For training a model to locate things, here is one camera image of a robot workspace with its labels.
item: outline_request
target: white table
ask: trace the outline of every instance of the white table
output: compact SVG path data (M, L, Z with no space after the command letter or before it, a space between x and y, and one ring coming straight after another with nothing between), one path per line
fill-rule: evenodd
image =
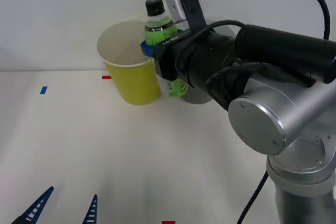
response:
M105 71L0 73L0 218L10 224L54 186L38 223L234 224L264 155L215 102L122 100ZM40 94L48 86L45 94ZM269 179L246 224L278 224Z

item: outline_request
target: circular cap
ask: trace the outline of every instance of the circular cap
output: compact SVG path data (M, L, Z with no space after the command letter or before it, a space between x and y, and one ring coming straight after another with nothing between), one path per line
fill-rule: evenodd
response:
M284 149L286 138L282 125L266 106L248 98L237 98L230 103L228 113L234 131L255 151L277 155Z
M162 0L147 0L145 4L147 15L150 17L157 16L165 12Z

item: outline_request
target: black bottle cap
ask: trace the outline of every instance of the black bottle cap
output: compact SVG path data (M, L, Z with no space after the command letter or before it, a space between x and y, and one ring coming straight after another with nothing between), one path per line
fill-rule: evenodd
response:
M149 17L163 14L165 11L162 0L147 0L146 9Z

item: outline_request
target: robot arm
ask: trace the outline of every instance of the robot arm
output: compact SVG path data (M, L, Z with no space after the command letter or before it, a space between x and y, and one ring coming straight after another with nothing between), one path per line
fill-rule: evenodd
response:
M336 42L231 20L206 25L198 0L167 5L190 30L156 46L157 73L209 94L240 139L268 155L281 223L335 223ZM233 38L212 30L219 25L241 29Z

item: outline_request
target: yellow paper cup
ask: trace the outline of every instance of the yellow paper cup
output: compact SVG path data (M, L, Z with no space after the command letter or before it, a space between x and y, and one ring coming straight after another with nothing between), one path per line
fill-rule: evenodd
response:
M145 105L160 95L152 59L141 52L145 23L129 20L105 30L97 50L121 96L134 105Z

